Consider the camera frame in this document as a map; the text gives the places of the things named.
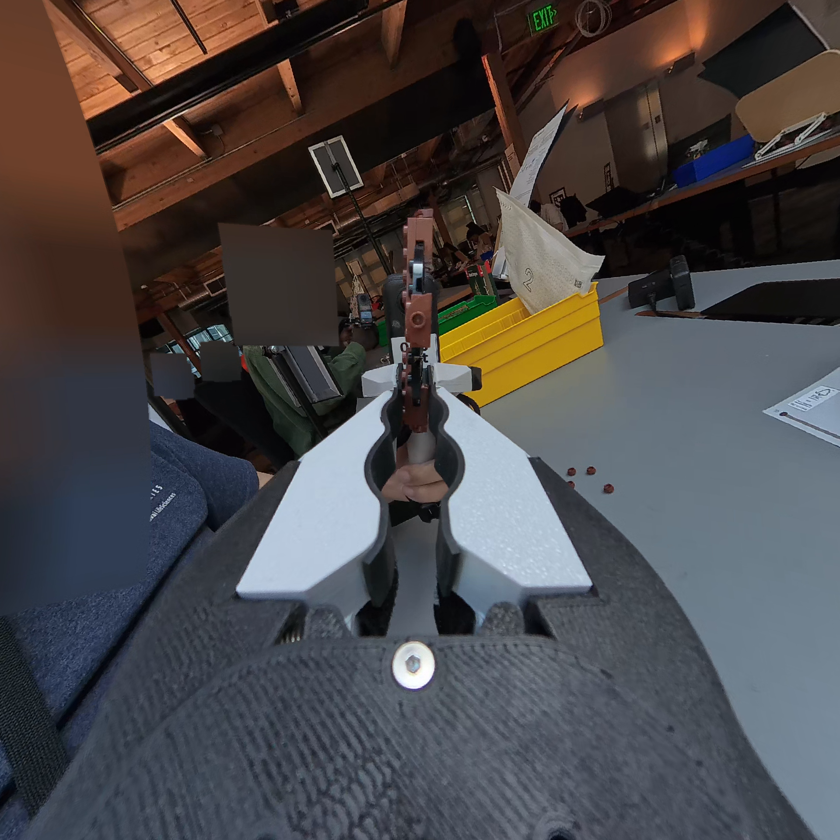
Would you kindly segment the blue plastic bin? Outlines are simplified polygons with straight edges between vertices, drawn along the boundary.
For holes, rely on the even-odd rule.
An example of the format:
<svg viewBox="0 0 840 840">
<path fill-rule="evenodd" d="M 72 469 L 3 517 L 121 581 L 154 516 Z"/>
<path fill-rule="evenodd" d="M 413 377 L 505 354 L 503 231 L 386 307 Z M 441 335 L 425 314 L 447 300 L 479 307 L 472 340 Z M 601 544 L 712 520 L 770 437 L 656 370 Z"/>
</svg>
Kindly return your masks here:
<svg viewBox="0 0 840 840">
<path fill-rule="evenodd" d="M 673 177 L 678 187 L 703 181 L 727 168 L 748 161 L 753 157 L 755 142 L 751 135 L 725 143 L 682 164 L 674 170 Z"/>
</svg>

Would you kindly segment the green plastic bin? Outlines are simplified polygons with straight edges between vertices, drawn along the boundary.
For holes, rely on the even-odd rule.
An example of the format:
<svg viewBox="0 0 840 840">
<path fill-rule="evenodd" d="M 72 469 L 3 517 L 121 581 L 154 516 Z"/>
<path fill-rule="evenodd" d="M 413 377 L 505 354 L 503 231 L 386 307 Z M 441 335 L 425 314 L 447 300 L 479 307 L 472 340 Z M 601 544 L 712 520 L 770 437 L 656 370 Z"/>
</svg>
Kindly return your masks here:
<svg viewBox="0 0 840 840">
<path fill-rule="evenodd" d="M 498 300 L 492 295 L 478 295 L 440 311 L 437 315 L 437 334 L 443 336 L 471 320 L 496 308 Z"/>
</svg>

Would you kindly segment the beige board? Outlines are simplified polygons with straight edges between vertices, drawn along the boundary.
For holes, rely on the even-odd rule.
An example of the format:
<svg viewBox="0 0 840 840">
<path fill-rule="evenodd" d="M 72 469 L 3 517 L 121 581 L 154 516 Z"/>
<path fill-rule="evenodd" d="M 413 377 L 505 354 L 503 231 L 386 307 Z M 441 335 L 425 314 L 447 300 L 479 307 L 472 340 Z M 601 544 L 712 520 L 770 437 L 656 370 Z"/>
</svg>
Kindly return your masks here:
<svg viewBox="0 0 840 840">
<path fill-rule="evenodd" d="M 829 49 L 741 98 L 736 114 L 754 141 L 766 144 L 790 126 L 839 112 L 839 51 Z"/>
</svg>

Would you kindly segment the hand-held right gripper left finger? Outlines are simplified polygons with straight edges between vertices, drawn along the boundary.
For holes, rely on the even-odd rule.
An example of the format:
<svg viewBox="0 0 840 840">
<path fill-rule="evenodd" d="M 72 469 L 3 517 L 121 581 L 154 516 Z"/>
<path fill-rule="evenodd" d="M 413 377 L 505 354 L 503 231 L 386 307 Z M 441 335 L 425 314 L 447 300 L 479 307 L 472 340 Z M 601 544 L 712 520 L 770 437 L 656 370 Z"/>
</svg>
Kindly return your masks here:
<svg viewBox="0 0 840 840">
<path fill-rule="evenodd" d="M 384 393 L 305 454 L 236 587 L 246 600 L 382 604 L 395 572 L 388 503 L 396 394 Z"/>
</svg>

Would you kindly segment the white framed light panel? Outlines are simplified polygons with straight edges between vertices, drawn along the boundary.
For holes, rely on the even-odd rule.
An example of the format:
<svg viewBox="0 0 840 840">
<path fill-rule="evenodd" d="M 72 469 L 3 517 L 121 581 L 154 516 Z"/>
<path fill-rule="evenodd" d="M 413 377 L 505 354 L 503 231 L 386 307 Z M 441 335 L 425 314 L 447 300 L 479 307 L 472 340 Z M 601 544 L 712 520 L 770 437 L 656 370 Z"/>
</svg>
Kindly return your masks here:
<svg viewBox="0 0 840 840">
<path fill-rule="evenodd" d="M 331 199 L 364 185 L 342 135 L 311 145 L 308 152 Z"/>
</svg>

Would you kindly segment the grey desk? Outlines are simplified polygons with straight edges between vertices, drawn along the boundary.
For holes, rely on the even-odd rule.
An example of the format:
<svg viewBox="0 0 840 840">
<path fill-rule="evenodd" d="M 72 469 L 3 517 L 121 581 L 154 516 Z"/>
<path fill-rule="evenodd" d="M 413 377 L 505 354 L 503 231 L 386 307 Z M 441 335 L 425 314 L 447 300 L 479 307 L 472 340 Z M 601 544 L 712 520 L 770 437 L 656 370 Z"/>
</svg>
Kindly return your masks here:
<svg viewBox="0 0 840 840">
<path fill-rule="evenodd" d="M 482 415 L 560 474 L 596 467 L 578 493 L 675 595 L 814 834 L 838 838 L 838 447 L 763 414 L 838 367 L 838 327 L 636 315 L 629 281 L 598 284 L 601 349 Z"/>
</svg>

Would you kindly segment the grey flat panel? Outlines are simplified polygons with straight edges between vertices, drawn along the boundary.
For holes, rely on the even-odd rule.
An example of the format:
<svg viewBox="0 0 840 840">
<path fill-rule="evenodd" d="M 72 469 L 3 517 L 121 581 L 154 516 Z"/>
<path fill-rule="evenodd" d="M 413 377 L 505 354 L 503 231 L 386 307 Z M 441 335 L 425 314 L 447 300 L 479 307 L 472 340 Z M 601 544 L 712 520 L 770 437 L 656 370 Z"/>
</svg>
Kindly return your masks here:
<svg viewBox="0 0 840 840">
<path fill-rule="evenodd" d="M 309 404 L 318 405 L 343 398 L 343 391 L 315 346 L 276 345 L 269 349 L 275 360 L 286 362 Z"/>
</svg>

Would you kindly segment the brown black brick assembly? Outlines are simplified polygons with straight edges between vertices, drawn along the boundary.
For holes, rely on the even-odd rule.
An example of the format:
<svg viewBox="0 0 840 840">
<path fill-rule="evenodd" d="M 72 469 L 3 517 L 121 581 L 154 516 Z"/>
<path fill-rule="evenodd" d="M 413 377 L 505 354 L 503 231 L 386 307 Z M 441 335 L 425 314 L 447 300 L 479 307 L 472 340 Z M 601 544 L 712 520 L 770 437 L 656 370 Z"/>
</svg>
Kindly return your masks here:
<svg viewBox="0 0 840 840">
<path fill-rule="evenodd" d="M 434 279 L 432 255 L 434 249 L 434 212 L 418 210 L 404 227 L 403 272 L 405 333 L 401 341 L 402 362 L 397 384 L 402 395 L 403 422 L 414 434 L 428 430 L 429 375 L 427 352 L 432 346 L 434 314 Z"/>
</svg>

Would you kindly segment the person's left hand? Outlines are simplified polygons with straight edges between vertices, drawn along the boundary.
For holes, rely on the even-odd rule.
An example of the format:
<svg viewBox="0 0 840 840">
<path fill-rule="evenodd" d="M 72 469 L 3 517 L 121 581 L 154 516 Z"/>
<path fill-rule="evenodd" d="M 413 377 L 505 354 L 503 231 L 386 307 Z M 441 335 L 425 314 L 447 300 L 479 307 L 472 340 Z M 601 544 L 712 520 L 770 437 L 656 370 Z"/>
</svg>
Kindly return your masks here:
<svg viewBox="0 0 840 840">
<path fill-rule="evenodd" d="M 432 460 L 398 467 L 381 490 L 388 501 L 412 501 L 421 505 L 440 502 L 447 492 L 448 485 Z"/>
</svg>

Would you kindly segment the white printed paper sheet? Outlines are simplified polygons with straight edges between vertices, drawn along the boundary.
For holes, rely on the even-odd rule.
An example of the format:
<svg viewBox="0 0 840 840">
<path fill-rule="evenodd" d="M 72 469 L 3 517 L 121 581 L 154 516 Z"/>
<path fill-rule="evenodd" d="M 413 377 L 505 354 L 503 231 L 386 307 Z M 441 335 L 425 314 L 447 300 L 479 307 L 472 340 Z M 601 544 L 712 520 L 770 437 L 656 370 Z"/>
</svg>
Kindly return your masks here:
<svg viewBox="0 0 840 840">
<path fill-rule="evenodd" d="M 566 102 L 562 109 L 535 133 L 519 172 L 511 184 L 509 196 L 512 200 L 525 207 L 529 205 L 544 162 L 573 113 L 574 108 L 570 110 L 569 103 Z"/>
</svg>

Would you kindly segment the yellow plastic bin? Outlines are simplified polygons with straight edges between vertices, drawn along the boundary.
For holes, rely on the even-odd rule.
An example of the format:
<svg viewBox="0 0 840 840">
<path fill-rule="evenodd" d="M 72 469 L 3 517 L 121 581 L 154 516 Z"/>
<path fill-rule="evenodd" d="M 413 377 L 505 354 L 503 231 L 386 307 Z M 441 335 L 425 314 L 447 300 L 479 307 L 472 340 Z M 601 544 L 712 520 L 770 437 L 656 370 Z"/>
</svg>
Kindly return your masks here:
<svg viewBox="0 0 840 840">
<path fill-rule="evenodd" d="M 478 316 L 440 339 L 440 358 L 481 369 L 479 406 L 506 396 L 603 346 L 597 282 L 536 314 L 519 298 Z"/>
</svg>

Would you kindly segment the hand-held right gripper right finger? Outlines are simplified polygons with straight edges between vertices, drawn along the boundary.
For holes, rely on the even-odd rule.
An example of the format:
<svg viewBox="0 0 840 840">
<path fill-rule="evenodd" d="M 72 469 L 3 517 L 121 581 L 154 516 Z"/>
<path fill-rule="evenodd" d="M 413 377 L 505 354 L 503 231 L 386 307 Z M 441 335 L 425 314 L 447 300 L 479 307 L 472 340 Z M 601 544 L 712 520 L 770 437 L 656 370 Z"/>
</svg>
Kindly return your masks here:
<svg viewBox="0 0 840 840">
<path fill-rule="evenodd" d="M 447 486 L 438 514 L 441 596 L 471 607 L 592 588 L 528 454 L 445 388 L 429 398 L 435 468 Z"/>
</svg>

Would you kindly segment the white numbered paper bag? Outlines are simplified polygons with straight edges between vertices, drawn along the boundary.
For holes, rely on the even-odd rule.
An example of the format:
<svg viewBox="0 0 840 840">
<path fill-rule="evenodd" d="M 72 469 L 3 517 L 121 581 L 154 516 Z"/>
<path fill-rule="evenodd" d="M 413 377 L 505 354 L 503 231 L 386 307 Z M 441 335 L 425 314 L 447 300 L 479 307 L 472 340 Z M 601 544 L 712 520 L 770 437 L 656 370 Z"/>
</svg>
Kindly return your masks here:
<svg viewBox="0 0 840 840">
<path fill-rule="evenodd" d="M 588 294 L 605 258 L 578 248 L 508 194 L 497 190 L 497 199 L 508 281 L 528 312 Z"/>
</svg>

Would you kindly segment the person in navy shirt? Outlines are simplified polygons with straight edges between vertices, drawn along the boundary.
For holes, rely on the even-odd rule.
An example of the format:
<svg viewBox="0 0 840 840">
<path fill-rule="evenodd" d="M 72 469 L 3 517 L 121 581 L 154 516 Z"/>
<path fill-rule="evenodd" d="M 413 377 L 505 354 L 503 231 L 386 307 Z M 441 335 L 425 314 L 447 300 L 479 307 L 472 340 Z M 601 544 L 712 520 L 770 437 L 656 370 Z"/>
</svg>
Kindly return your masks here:
<svg viewBox="0 0 840 840">
<path fill-rule="evenodd" d="M 149 562 L 127 589 L 2 617 L 2 838 L 20 838 L 93 727 L 138 625 L 266 477 L 150 422 Z"/>
</svg>

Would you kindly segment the black power adapter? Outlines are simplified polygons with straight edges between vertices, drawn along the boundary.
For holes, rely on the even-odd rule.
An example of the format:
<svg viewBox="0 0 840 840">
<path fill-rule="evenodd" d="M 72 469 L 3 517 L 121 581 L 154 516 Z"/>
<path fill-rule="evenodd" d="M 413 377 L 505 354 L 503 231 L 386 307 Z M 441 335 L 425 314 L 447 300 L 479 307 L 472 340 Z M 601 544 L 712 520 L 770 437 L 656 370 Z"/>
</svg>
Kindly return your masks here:
<svg viewBox="0 0 840 840">
<path fill-rule="evenodd" d="M 627 286 L 628 306 L 633 310 L 655 308 L 659 301 L 675 297 L 675 284 L 668 269 L 633 280 Z"/>
</svg>

